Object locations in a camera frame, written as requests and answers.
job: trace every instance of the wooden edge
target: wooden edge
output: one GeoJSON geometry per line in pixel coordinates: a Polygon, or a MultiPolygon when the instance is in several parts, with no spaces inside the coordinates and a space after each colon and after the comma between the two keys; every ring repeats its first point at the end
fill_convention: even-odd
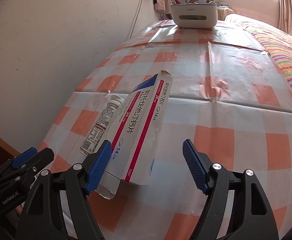
{"type": "Polygon", "coordinates": [[[0,137],[0,146],[13,156],[18,156],[20,154],[13,147],[11,147],[7,142],[5,142],[1,137],[0,137]]]}

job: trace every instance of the curtain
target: curtain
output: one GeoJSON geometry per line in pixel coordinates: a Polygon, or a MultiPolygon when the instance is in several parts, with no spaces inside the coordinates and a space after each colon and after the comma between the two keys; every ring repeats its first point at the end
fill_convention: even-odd
{"type": "Polygon", "coordinates": [[[292,0],[279,0],[278,29],[292,36],[292,0]]]}

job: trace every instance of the qr code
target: qr code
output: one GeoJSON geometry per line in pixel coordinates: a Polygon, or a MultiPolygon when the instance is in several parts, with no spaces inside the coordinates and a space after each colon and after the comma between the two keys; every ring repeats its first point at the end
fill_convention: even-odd
{"type": "Polygon", "coordinates": [[[82,148],[83,148],[84,150],[88,150],[88,148],[90,147],[91,144],[92,144],[91,141],[86,140],[86,141],[84,141],[82,148]]]}

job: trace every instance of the checkered tablecloth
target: checkered tablecloth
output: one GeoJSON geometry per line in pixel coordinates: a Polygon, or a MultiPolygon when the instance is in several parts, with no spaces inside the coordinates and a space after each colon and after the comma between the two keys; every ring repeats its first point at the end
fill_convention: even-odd
{"type": "MultiPolygon", "coordinates": [[[[263,47],[234,23],[208,31],[157,22],[120,46],[71,95],[46,135],[40,148],[55,153],[51,171],[83,161],[79,148],[108,91],[126,97],[162,69],[174,81],[149,185],[121,182],[112,200],[88,197],[105,238],[189,239],[206,197],[182,155],[187,138],[228,170],[256,173],[283,236],[292,226],[292,92],[263,47]]],[[[219,236],[231,201],[232,193],[219,236]]]]}

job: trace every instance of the bottle label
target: bottle label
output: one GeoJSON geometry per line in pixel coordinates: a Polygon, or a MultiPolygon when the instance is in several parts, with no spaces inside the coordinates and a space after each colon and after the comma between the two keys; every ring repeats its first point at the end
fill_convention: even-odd
{"type": "Polygon", "coordinates": [[[87,135],[85,141],[83,142],[81,150],[84,150],[87,153],[93,153],[96,150],[96,147],[117,108],[118,106],[106,106],[106,108],[102,111],[98,120],[94,124],[93,128],[91,129],[90,133],[87,135]]]}

